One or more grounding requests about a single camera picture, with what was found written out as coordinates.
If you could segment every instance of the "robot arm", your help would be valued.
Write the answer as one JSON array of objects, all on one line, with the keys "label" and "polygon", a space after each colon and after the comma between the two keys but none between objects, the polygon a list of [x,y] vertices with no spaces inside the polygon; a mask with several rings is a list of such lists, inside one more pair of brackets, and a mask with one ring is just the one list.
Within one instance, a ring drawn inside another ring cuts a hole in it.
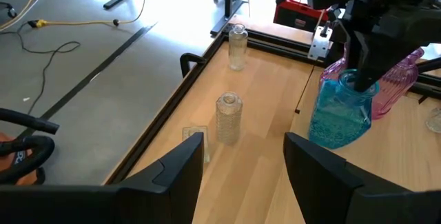
[{"label": "robot arm", "polygon": [[441,10],[427,0],[308,0],[315,9],[345,6],[337,28],[346,34],[348,67],[365,91],[422,45],[441,42]]}]

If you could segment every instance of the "blue plastic bottle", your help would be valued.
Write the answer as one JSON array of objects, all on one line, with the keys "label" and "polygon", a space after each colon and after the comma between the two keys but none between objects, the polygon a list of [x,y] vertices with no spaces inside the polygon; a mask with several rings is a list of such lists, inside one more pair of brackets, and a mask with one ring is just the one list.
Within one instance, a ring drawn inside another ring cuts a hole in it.
[{"label": "blue plastic bottle", "polygon": [[309,126],[309,140],[329,149],[355,141],[371,127],[372,98],[378,82],[356,92],[356,70],[343,71],[338,80],[325,80],[316,99]]}]

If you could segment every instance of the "gray floor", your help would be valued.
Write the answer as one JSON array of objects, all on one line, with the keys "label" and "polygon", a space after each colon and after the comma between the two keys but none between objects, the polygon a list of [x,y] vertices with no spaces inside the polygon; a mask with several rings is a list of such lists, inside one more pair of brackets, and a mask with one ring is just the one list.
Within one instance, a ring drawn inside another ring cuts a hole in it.
[{"label": "gray floor", "polygon": [[[20,10],[27,0],[0,1]],[[142,4],[127,0],[105,11],[106,1],[40,0],[23,20],[133,19]],[[272,20],[274,0],[250,2],[250,8],[244,4],[238,13],[249,15],[251,10],[253,18]],[[222,17],[223,6],[213,0],[146,0],[142,17],[118,28],[54,26],[25,32],[25,43],[34,50],[55,49],[67,41],[82,44],[55,56],[45,93],[32,112],[41,116],[139,28],[154,26],[50,119],[61,127],[54,136],[56,150],[44,165],[47,184],[103,182],[182,81],[182,53],[202,54],[210,45],[209,31]],[[1,12],[0,23],[7,20]],[[49,55],[22,51],[13,35],[0,36],[0,54],[0,106],[26,112],[39,92]],[[11,136],[23,129],[0,123],[0,130]]]}]

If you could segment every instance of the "wooden table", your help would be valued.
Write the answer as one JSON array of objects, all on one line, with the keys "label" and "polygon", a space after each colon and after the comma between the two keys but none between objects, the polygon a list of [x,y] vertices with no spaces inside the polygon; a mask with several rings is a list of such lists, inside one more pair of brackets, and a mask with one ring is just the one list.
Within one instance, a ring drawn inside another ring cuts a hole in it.
[{"label": "wooden table", "polygon": [[[261,32],[279,30],[287,39],[308,35],[276,24],[240,22]],[[176,147],[183,127],[206,125],[212,159],[205,164],[194,223],[304,223],[286,173],[283,134],[291,130],[307,137],[322,69],[253,49],[247,51],[243,71],[227,64],[224,43],[131,174]],[[236,92],[244,103],[241,136],[234,145],[217,142],[215,135],[215,102],[226,91]],[[298,104],[300,114],[295,114]],[[362,138],[334,152],[410,190],[440,189],[441,137],[424,125],[439,104],[428,99],[418,105],[404,96]]]}]

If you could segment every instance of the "black strip on floor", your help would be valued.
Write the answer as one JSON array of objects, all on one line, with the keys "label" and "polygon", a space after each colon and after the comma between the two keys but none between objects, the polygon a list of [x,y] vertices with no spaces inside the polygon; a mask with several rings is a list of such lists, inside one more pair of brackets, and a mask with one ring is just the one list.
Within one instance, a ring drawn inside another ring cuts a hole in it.
[{"label": "black strip on floor", "polygon": [[[40,118],[48,120],[49,118],[54,116],[54,114],[56,114],[64,105],[66,105],[66,103],[72,100],[74,96],[78,94],[78,92],[80,92],[85,86],[87,86],[94,77],[104,71],[104,69],[106,69],[113,61],[115,61],[115,59],[118,58],[119,55],[121,55],[126,49],[128,49],[137,39],[149,32],[155,25],[156,24],[143,27],[138,30],[138,32],[133,34],[122,46],[116,49],[116,51],[113,52],[106,60],[104,60],[104,62],[98,65],[98,67],[95,68],[91,73],[89,73],[89,75],[81,80],[67,94],[61,97],[61,99],[58,100],[51,108],[49,108],[49,110],[47,110]],[[35,130],[33,130],[32,128],[27,128],[18,136],[18,138],[29,136],[34,132]]]}]

